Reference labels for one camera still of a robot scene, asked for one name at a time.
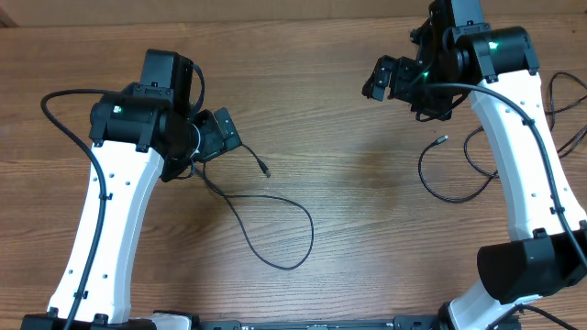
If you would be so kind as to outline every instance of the cable clip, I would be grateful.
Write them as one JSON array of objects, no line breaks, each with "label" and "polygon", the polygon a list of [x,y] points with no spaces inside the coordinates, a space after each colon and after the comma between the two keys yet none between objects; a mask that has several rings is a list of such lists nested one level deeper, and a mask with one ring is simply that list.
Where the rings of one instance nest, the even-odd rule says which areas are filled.
[{"label": "cable clip", "polygon": [[524,126],[533,126],[535,123],[536,123],[536,120],[534,120],[534,119],[530,119],[529,121],[522,119],[522,125],[524,125]]},{"label": "cable clip", "polygon": [[552,215],[561,215],[564,212],[565,212],[565,208],[562,206],[561,206],[561,208],[550,207],[550,213]]},{"label": "cable clip", "polygon": [[98,196],[98,198],[100,198],[100,200],[102,200],[102,201],[111,201],[112,200],[112,193],[110,193],[109,195],[100,194],[100,196]]}]

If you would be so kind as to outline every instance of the beige wall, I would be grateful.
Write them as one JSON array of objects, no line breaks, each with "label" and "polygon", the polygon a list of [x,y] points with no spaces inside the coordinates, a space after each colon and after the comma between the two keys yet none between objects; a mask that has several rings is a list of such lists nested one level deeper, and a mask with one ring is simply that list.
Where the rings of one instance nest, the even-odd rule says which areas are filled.
[{"label": "beige wall", "polygon": [[[423,16],[432,0],[0,0],[20,27]],[[486,15],[577,14],[585,0],[482,0]]]}]

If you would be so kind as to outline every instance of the wooden table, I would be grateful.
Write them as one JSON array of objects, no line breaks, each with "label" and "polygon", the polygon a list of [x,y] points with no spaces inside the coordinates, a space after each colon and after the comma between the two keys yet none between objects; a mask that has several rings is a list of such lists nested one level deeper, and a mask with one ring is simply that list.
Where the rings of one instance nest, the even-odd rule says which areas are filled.
[{"label": "wooden table", "polygon": [[[198,179],[158,182],[134,265],[133,314],[153,309],[205,320],[373,319],[434,314],[477,279],[479,247],[508,240],[499,182],[463,205],[442,203],[418,180],[422,149],[435,189],[465,195],[484,178],[462,155],[479,121],[464,104],[446,123],[417,123],[408,105],[360,95],[383,54],[414,56],[407,31],[422,17],[305,22],[206,23],[0,30],[0,327],[19,328],[45,310],[75,238],[89,161],[43,116],[40,98],[69,88],[120,90],[138,80],[145,50],[175,50],[198,62],[205,107],[227,107],[244,142],[271,167],[268,180],[243,149],[209,166],[226,191],[270,193],[305,205],[316,224],[314,251],[294,271],[251,253],[222,199]],[[587,17],[490,16],[494,28],[521,25],[533,38],[545,82],[558,70],[587,78]],[[561,81],[558,105],[584,91]],[[87,137],[96,96],[51,101],[51,111]],[[585,105],[559,115],[560,145],[587,122]],[[485,137],[471,154],[493,170]],[[587,152],[563,161],[587,205]],[[253,244],[286,265],[309,245],[298,209],[236,201]],[[585,284],[537,306],[587,327]],[[539,316],[526,328],[551,328]]]}]

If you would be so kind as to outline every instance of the metal connector tip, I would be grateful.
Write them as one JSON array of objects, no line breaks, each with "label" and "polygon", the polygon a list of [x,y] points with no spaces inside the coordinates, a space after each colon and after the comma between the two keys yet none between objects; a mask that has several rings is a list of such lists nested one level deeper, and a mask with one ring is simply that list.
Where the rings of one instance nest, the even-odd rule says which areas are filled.
[{"label": "metal connector tip", "polygon": [[439,138],[437,138],[437,144],[444,143],[448,139],[449,139],[449,136],[439,137]]}]

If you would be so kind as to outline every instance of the wooden surface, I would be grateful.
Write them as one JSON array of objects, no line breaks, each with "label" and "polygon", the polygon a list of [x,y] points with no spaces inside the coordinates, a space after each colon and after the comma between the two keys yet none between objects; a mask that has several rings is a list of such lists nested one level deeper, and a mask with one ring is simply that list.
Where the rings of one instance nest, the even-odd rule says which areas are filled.
[{"label": "wooden surface", "polygon": [[[20,27],[64,27],[415,17],[425,16],[431,2],[432,0],[0,0],[0,7]],[[481,0],[481,3],[486,15],[580,14],[587,10],[585,0]]]},{"label": "wooden surface", "polygon": [[[566,70],[587,78],[587,18],[490,16],[496,28],[528,29],[543,81]],[[421,18],[272,23],[0,30],[0,328],[42,312],[71,252],[89,161],[39,109],[40,98],[68,88],[120,90],[138,80],[145,50],[176,50],[206,78],[205,107],[226,106],[244,142],[271,167],[236,150],[209,166],[226,191],[270,193],[305,205],[316,242],[295,271],[271,269],[247,248],[224,202],[198,179],[158,182],[145,216],[132,283],[133,314],[184,310],[203,319],[348,320],[433,314],[477,279],[479,247],[507,241],[499,182],[464,205],[430,196],[417,177],[421,150],[434,188],[464,195],[484,180],[462,155],[479,125],[468,104],[447,123],[417,123],[408,105],[360,95],[383,54],[414,56],[407,31]],[[557,85],[559,105],[582,96]],[[87,137],[97,100],[72,96],[51,111]],[[559,115],[558,145],[587,122],[586,106]],[[492,171],[484,137],[471,154]],[[563,161],[587,205],[587,154]],[[287,205],[237,201],[252,242],[273,262],[292,265],[309,244],[304,214]],[[585,282],[537,305],[587,327]],[[528,329],[552,325],[530,314]]]}]

